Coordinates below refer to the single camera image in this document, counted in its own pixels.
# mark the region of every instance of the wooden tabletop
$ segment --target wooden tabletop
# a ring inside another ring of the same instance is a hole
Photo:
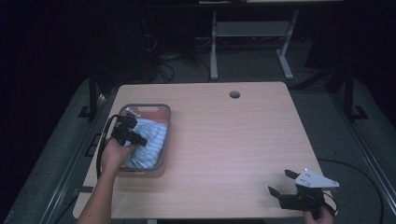
[[[230,97],[238,91],[240,97]],[[116,179],[113,218],[298,217],[268,186],[294,194],[285,169],[321,174],[289,91],[281,82],[122,86],[109,116],[127,104],[172,110],[165,173]],[[96,154],[83,186],[96,184]],[[78,217],[90,197],[80,193]]]

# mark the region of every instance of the floor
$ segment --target floor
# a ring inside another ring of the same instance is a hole
[[[237,51],[221,52],[218,56],[219,79],[209,81],[281,81],[291,87],[320,71],[304,67],[311,43],[294,41],[290,44],[287,58],[295,78],[285,79],[275,53],[282,39],[264,42],[265,44],[257,49],[245,48],[242,45],[238,46]],[[175,72],[172,80],[166,80],[170,83],[207,82],[209,53],[200,53],[197,59],[193,61],[180,58],[172,62],[164,61],[167,66],[163,65],[162,69],[168,78],[172,76],[170,67]],[[161,74],[163,72],[158,74],[153,83],[164,82]],[[327,82],[328,78],[325,77],[307,88],[290,91],[290,95],[318,157],[323,174],[337,180],[341,185],[339,189],[332,191],[339,208],[336,223],[396,223],[394,205],[390,206],[395,198],[392,189],[396,186],[394,175],[396,130],[375,105],[370,92],[358,80],[355,80],[354,105],[360,105],[368,115],[368,119],[359,119],[351,123],[346,119],[340,106],[343,90],[329,94],[325,91]],[[99,97],[98,114],[88,122],[87,118],[78,117],[81,109],[89,105],[88,80],[81,83],[14,203],[7,223],[76,222],[72,215],[74,203],[92,161],[90,155],[95,148],[95,139],[97,140],[97,134],[100,134],[105,125],[116,94],[117,88],[110,94]],[[367,153],[373,154],[384,175],[378,172],[378,167],[373,165],[373,159],[371,156],[366,156]],[[390,196],[384,193],[386,190],[389,190]],[[180,222],[304,223],[300,217]],[[113,220],[113,223],[147,223],[147,221]]]

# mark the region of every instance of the folded towel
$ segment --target folded towel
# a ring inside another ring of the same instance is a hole
[[[134,132],[142,135],[148,140],[145,147],[140,146],[129,156],[125,163],[127,167],[138,169],[150,169],[157,163],[160,152],[163,149],[167,126],[149,119],[138,119]]]

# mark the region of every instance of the white desk leg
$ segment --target white desk leg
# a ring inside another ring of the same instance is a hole
[[[157,219],[148,219],[148,224],[157,224]]]
[[[285,74],[285,77],[287,79],[293,79],[293,74],[291,73],[288,61],[286,60],[285,56],[286,56],[286,50],[288,50],[291,35],[293,34],[294,24],[297,21],[298,12],[299,12],[298,10],[295,10],[293,12],[293,15],[291,16],[291,20],[288,25],[288,29],[285,34],[285,42],[281,49],[276,50],[277,58],[279,59],[280,65],[282,66],[283,69],[283,73]]]
[[[216,11],[214,11],[212,22],[212,51],[210,52],[210,78],[216,80],[218,77],[218,59],[216,57]]]

